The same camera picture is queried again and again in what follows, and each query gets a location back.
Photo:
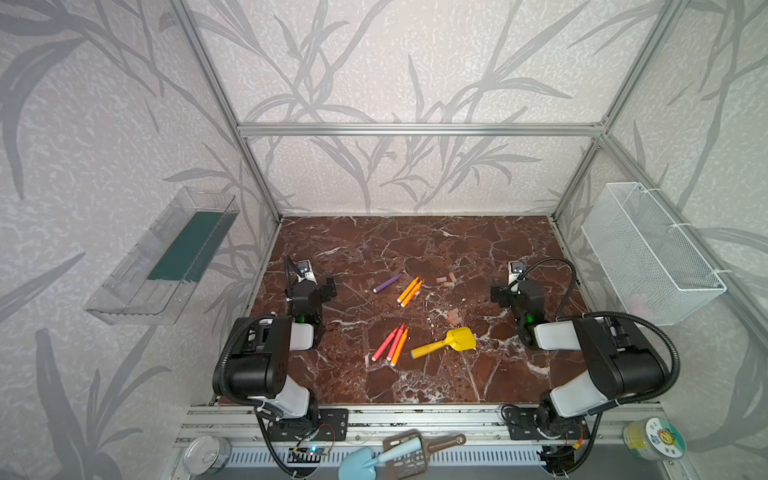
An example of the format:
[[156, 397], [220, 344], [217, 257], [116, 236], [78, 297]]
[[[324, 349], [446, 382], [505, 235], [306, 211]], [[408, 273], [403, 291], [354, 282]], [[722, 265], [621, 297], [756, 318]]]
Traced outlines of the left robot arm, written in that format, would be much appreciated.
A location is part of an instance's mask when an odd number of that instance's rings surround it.
[[335, 280], [303, 278], [287, 290], [288, 313], [235, 321], [212, 376], [214, 393], [251, 406], [264, 420], [310, 430], [319, 425], [314, 393], [288, 373], [293, 351], [319, 346], [325, 333], [323, 305], [337, 295]]

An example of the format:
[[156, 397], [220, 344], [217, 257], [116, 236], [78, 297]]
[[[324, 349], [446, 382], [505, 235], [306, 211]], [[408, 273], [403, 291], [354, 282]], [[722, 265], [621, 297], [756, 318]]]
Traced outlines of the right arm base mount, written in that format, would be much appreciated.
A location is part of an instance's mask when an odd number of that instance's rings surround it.
[[591, 437], [583, 416], [564, 418], [546, 406], [520, 407], [503, 405], [500, 409], [503, 423], [511, 440], [528, 441], [583, 441]]

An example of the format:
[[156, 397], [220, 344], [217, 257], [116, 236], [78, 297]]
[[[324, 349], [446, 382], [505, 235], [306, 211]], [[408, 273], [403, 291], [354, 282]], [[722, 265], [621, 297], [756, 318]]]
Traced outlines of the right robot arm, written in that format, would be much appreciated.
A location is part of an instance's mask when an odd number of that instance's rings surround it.
[[542, 430], [669, 391], [681, 373], [673, 341], [653, 323], [625, 312], [598, 311], [549, 321], [535, 281], [519, 278], [490, 287], [490, 299], [515, 316], [523, 345], [577, 351], [585, 371], [542, 394], [535, 421]]

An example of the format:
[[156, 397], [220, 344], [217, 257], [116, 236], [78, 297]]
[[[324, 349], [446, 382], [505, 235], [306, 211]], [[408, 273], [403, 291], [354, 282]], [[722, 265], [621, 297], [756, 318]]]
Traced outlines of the purple marker pen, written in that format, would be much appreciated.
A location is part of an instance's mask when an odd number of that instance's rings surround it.
[[402, 273], [398, 273], [398, 274], [394, 275], [393, 277], [387, 279], [385, 282], [383, 282], [383, 283], [377, 285], [376, 287], [374, 287], [372, 289], [372, 292], [374, 294], [378, 294], [382, 290], [384, 290], [384, 289], [388, 288], [389, 286], [391, 286], [393, 283], [397, 282], [401, 277], [402, 277]]

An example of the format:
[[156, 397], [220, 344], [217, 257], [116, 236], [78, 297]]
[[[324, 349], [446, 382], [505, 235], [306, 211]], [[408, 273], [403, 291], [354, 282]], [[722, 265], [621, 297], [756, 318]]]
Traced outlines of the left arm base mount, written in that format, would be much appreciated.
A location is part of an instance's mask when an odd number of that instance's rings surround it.
[[271, 441], [296, 442], [307, 437], [312, 441], [344, 441], [348, 426], [348, 409], [320, 408], [302, 418], [271, 422], [267, 434]]

